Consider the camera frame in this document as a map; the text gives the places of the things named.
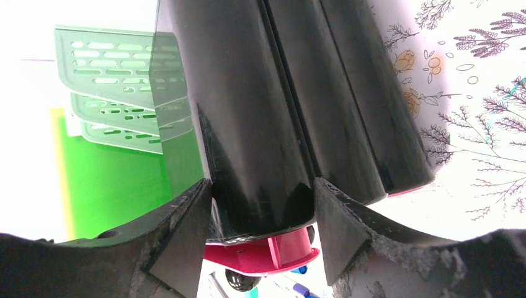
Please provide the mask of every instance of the floral tablecloth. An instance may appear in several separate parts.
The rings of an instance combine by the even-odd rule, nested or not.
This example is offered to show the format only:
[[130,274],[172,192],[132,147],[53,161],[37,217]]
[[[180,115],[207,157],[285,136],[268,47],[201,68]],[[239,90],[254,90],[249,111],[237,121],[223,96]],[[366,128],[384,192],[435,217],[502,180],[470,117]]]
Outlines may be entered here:
[[437,172],[371,207],[458,240],[526,228],[526,2],[369,4]]

